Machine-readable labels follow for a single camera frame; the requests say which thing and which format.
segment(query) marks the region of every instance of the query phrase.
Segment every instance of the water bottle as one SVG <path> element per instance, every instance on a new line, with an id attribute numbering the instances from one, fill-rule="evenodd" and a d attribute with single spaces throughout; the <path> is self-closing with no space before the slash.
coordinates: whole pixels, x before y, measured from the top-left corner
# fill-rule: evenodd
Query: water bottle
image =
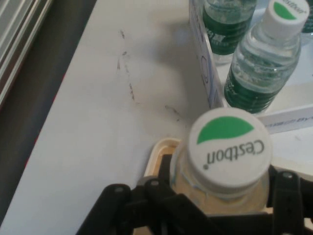
<path id="1" fill-rule="evenodd" d="M 264 209 L 272 145 L 252 114 L 218 108 L 203 114 L 175 150 L 170 184 L 206 214 L 240 214 Z"/>
<path id="2" fill-rule="evenodd" d="M 257 0 L 204 0 L 203 21 L 214 60 L 231 62 L 238 42 L 250 26 Z"/>
<path id="3" fill-rule="evenodd" d="M 224 87 L 230 106 L 259 113 L 271 104 L 297 66 L 309 11 L 306 0 L 270 1 L 234 53 Z"/>
<path id="4" fill-rule="evenodd" d="M 313 42 L 313 0 L 307 0 L 310 6 L 310 16 L 302 30 L 302 45 Z"/>

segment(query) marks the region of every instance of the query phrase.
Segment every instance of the white bottle cap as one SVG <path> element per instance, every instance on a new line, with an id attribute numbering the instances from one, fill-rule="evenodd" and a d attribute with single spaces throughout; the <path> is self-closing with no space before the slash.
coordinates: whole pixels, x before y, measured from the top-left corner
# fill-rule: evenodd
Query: white bottle cap
<path id="1" fill-rule="evenodd" d="M 265 126 L 236 108 L 218 108 L 202 115 L 191 128 L 187 148 L 191 173 L 216 193 L 249 189 L 266 173 L 272 158 Z"/>
<path id="2" fill-rule="evenodd" d="M 262 19 L 262 28 L 270 37 L 290 38 L 302 31 L 309 13 L 306 0 L 271 0 Z"/>

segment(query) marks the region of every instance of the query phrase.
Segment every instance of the green bottle label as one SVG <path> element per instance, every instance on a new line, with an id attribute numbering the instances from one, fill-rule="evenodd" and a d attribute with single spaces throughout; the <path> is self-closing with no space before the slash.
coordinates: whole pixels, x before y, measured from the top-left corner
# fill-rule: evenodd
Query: green bottle label
<path id="1" fill-rule="evenodd" d="M 252 16 L 243 22 L 226 24 L 212 19 L 203 8 L 203 21 L 211 44 L 211 49 L 217 55 L 234 53 L 238 42 L 250 26 Z"/>
<path id="2" fill-rule="evenodd" d="M 308 17 L 307 22 L 304 25 L 302 30 L 303 33 L 312 33 L 313 32 L 313 0 L 307 0 L 310 5 L 310 15 Z"/>

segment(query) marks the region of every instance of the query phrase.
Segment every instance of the white box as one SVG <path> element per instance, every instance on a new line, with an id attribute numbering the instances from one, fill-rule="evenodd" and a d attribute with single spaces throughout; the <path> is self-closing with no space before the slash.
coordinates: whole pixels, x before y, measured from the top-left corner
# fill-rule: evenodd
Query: white box
<path id="1" fill-rule="evenodd" d="M 268 0 L 258 1 L 252 24 L 259 21 Z M 230 64 L 216 66 L 201 16 L 202 0 L 189 1 L 189 22 L 210 108 L 227 107 L 223 89 Z M 270 133 L 313 126 L 313 43 L 302 47 L 299 64 L 269 108 L 256 115 Z"/>

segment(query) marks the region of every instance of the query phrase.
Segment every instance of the table surface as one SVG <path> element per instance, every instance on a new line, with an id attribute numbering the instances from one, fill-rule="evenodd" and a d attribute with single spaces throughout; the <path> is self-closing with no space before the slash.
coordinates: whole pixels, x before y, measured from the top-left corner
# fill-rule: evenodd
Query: table surface
<path id="1" fill-rule="evenodd" d="M 75 234 L 103 188 L 134 186 L 154 143 L 208 110 L 187 0 L 98 0 L 0 228 Z M 313 128 L 272 135 L 311 174 Z"/>

